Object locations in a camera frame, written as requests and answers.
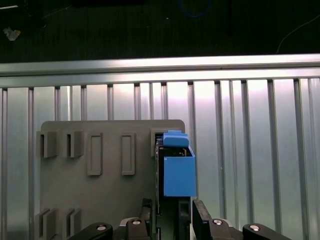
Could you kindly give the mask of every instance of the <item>rectangular slot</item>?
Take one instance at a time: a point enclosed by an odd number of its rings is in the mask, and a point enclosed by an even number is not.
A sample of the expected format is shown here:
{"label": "rectangular slot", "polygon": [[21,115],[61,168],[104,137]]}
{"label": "rectangular slot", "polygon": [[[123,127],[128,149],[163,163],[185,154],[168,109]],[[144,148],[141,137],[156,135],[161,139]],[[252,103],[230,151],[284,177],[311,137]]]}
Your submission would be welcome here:
{"label": "rectangular slot", "polygon": [[66,157],[71,157],[71,134],[66,135]]}
{"label": "rectangular slot", "polygon": [[122,175],[135,175],[135,134],[126,133],[121,137]]}
{"label": "rectangular slot", "polygon": [[89,176],[101,175],[103,160],[103,139],[101,133],[89,135],[87,154],[87,174]]}
{"label": "rectangular slot", "polygon": [[39,144],[40,157],[43,157],[45,154],[45,135],[40,134],[40,144]]}

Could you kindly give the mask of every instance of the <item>screw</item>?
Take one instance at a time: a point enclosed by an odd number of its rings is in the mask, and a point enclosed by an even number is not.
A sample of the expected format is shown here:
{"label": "screw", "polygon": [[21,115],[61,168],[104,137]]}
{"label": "screw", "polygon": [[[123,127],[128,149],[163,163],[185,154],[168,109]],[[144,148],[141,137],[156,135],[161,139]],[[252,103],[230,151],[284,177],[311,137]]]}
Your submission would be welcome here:
{"label": "screw", "polygon": [[103,230],[106,230],[106,226],[104,225],[100,225],[96,228],[98,231],[103,231]]}
{"label": "screw", "polygon": [[132,224],[134,224],[134,225],[139,225],[140,223],[141,223],[140,220],[133,220],[133,221],[132,221]]}
{"label": "screw", "polygon": [[249,228],[252,229],[255,232],[258,232],[260,230],[260,227],[258,227],[256,225],[251,225]]}
{"label": "screw", "polygon": [[221,224],[222,224],[222,221],[216,219],[216,220],[213,220],[213,223],[214,223],[214,224],[217,224],[217,225],[221,225]]}

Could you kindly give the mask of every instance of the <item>gray panel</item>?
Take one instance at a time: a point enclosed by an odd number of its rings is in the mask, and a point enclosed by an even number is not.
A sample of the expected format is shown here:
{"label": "gray panel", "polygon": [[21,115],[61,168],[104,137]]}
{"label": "gray panel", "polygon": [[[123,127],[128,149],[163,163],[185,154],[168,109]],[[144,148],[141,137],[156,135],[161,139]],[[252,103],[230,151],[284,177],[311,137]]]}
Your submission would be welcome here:
{"label": "gray panel", "polygon": [[221,111],[222,111],[222,137],[223,160],[225,178],[226,218],[231,224],[238,225],[238,213],[236,212],[236,166],[234,156],[233,120],[231,115],[231,91],[230,82],[221,81]]}
{"label": "gray panel", "polygon": [[135,119],[135,86],[134,84],[113,85],[114,120]]}
{"label": "gray panel", "polygon": [[215,83],[194,83],[198,196],[212,217],[220,217]]}
{"label": "gray panel", "polygon": [[274,81],[282,233],[303,239],[294,81]]}
{"label": "gray panel", "polygon": [[60,121],[70,121],[71,120],[71,87],[62,86],[60,88]]}
{"label": "gray panel", "polygon": [[189,95],[187,82],[168,82],[168,119],[182,120],[185,133],[190,134]]}
{"label": "gray panel", "polygon": [[86,86],[86,119],[107,120],[108,119],[108,96],[107,85]]}
{"label": "gray panel", "polygon": [[238,229],[249,223],[249,181],[248,175],[251,174],[248,169],[248,152],[245,150],[245,132],[244,132],[244,106],[241,81],[231,83],[232,91],[232,112],[233,112],[233,131],[234,131],[234,158],[236,167],[236,194],[235,194],[235,212],[238,214]]}
{"label": "gray panel", "polygon": [[267,80],[249,80],[247,87],[254,221],[274,229],[274,179]]}
{"label": "gray panel", "polygon": [[7,91],[8,240],[28,239],[29,89]]}
{"label": "gray panel", "polygon": [[40,212],[40,159],[36,156],[36,138],[44,122],[55,120],[55,88],[35,87],[33,94],[34,214],[38,214]]}
{"label": "gray panel", "polygon": [[[98,136],[100,132],[103,136],[100,149],[106,153],[103,153],[101,161],[102,174],[96,176],[88,176],[86,171],[86,157],[91,155],[88,153],[88,145],[91,145],[88,140],[85,152],[79,158],[70,159],[59,155],[50,160],[41,160],[41,210],[57,208],[59,234],[70,209],[81,209],[82,229],[96,222],[118,226],[122,219],[138,216],[142,199],[155,197],[155,171],[152,171],[155,161],[150,159],[150,131],[168,128],[184,131],[184,123],[180,120],[44,123],[42,132],[87,132],[92,136]],[[135,138],[135,175],[122,175],[121,136],[127,136],[128,133],[130,136],[133,133],[139,136]]]}
{"label": "gray panel", "polygon": [[162,104],[161,104],[161,83],[152,83],[152,105],[151,105],[151,118],[153,120],[162,119]]}
{"label": "gray panel", "polygon": [[141,120],[151,119],[150,83],[140,84]]}
{"label": "gray panel", "polygon": [[71,87],[71,120],[81,120],[81,86]]}
{"label": "gray panel", "polygon": [[303,153],[304,170],[306,180],[306,200],[307,200],[307,217],[309,223],[309,237],[311,240],[319,237],[319,217],[317,214],[319,207],[319,183],[317,181],[317,159],[314,142],[314,121],[312,116],[312,102],[310,102],[310,87],[308,79],[300,80],[300,97],[302,110],[302,133],[303,133]]}

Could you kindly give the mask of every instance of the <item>blue box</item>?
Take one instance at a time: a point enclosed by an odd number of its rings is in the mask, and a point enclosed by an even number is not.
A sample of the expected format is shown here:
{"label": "blue box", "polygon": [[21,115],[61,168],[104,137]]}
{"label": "blue box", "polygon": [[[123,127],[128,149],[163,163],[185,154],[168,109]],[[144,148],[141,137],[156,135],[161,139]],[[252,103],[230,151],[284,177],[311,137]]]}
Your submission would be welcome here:
{"label": "blue box", "polygon": [[188,134],[182,133],[180,130],[169,130],[163,134],[163,146],[188,148]]}
{"label": "blue box", "polygon": [[197,170],[196,157],[192,156],[164,157],[163,194],[165,197],[196,197]]}

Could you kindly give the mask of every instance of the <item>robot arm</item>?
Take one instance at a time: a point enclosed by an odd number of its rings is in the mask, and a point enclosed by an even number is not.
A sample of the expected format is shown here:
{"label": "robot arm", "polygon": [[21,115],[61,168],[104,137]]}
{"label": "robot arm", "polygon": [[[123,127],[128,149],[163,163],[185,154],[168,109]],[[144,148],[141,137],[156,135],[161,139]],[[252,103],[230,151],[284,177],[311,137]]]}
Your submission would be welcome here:
{"label": "robot arm", "polygon": [[[143,199],[139,217],[126,218],[117,229],[97,222],[69,240],[161,240],[162,228],[157,219],[171,220],[174,240],[190,240],[191,197],[196,195],[196,159],[188,136],[180,131],[155,136],[156,193],[153,236],[153,201]],[[212,218],[204,203],[192,202],[192,226],[196,240],[290,240],[258,224],[247,224],[242,231],[228,221]]]}

